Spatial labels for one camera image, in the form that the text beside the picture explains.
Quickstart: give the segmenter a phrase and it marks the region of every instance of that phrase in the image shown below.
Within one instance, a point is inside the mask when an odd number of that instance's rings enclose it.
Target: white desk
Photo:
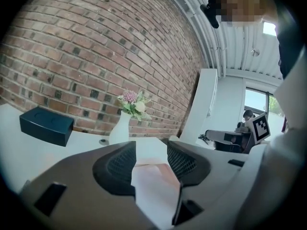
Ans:
[[[73,131],[66,147],[53,145],[20,130],[22,112],[0,106],[0,165],[8,187],[20,192],[26,180],[33,180],[58,161],[81,152],[101,148],[99,135]],[[137,165],[167,162],[166,145],[158,138],[131,138],[136,141]]]

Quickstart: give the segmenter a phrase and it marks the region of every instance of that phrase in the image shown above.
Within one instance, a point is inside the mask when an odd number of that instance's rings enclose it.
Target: dark blue box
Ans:
[[[19,116],[22,132],[65,147],[73,128],[73,118],[36,107]]]

